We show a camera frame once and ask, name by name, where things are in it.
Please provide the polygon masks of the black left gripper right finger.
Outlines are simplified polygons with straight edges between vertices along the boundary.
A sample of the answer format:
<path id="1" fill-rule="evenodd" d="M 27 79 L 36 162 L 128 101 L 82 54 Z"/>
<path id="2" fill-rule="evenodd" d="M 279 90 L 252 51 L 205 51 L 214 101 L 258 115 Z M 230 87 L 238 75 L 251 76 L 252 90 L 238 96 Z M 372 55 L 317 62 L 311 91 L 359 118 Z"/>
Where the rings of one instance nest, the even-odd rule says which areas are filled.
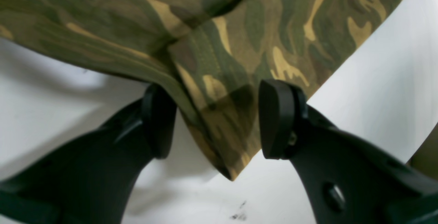
<path id="1" fill-rule="evenodd" d="M 438 185 L 335 126 L 302 89 L 266 79 L 258 90 L 261 147 L 289 161 L 318 224 L 436 224 Z"/>

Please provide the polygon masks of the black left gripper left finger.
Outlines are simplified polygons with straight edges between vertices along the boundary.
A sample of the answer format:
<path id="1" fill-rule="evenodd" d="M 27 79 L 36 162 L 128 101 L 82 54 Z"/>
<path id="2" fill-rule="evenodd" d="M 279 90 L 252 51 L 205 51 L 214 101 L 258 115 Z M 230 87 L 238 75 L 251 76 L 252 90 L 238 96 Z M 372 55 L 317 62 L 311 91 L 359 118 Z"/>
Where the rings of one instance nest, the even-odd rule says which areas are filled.
<path id="1" fill-rule="evenodd" d="M 157 84 L 96 130 L 1 181 L 1 215 L 26 224 L 119 224 L 141 171 L 170 152 L 177 106 Z"/>

